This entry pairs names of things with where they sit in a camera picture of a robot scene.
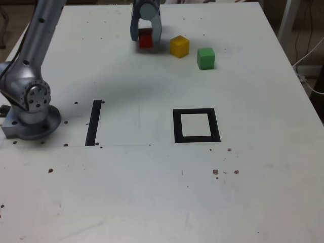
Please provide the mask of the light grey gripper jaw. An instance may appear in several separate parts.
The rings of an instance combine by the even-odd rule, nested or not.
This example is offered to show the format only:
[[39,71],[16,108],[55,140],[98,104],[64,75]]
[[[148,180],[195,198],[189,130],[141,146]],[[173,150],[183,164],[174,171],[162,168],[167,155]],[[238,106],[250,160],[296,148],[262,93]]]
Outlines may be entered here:
[[162,33],[160,17],[160,0],[142,1],[140,7],[141,19],[150,21],[152,26],[152,40],[159,43]]

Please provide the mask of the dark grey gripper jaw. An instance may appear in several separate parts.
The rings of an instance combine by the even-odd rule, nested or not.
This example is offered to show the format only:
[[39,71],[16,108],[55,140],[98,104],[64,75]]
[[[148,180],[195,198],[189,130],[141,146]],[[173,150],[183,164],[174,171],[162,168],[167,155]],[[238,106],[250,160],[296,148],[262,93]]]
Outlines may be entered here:
[[131,24],[130,24],[130,34],[131,34],[132,41],[137,41],[139,37],[138,24],[139,24],[139,19],[141,18],[141,14],[140,14],[141,4],[142,4],[141,0],[133,1]]

